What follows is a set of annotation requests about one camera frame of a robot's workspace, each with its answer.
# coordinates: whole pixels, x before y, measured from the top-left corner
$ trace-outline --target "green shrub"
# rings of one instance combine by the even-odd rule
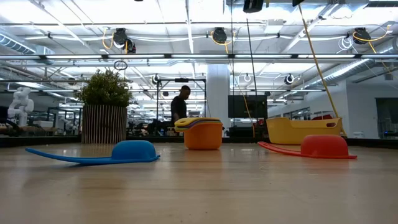
[[[88,85],[75,93],[85,105],[110,105],[127,107],[132,97],[125,78],[110,70],[97,70],[88,81]]]

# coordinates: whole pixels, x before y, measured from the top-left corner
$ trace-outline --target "white column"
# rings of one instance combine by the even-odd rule
[[[229,70],[228,65],[207,65],[206,117],[219,118],[228,129]]]

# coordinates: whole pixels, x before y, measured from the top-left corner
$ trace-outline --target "wooden slat planter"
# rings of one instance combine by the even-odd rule
[[[81,143],[116,144],[126,140],[127,108],[106,105],[83,107]]]

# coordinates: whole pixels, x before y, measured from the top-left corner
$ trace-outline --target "red plastic toy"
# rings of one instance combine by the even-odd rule
[[[356,159],[357,156],[348,154],[346,141],[336,135],[306,136],[301,144],[301,152],[282,149],[266,142],[259,142],[260,146],[290,156],[302,156],[318,159]]]

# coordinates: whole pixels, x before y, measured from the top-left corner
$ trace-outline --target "blue plastic toy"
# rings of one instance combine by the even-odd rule
[[[77,162],[82,165],[120,164],[130,162],[152,162],[160,155],[156,155],[155,147],[149,141],[121,141],[115,145],[111,157],[68,157],[41,152],[26,148],[27,152],[60,161]]]

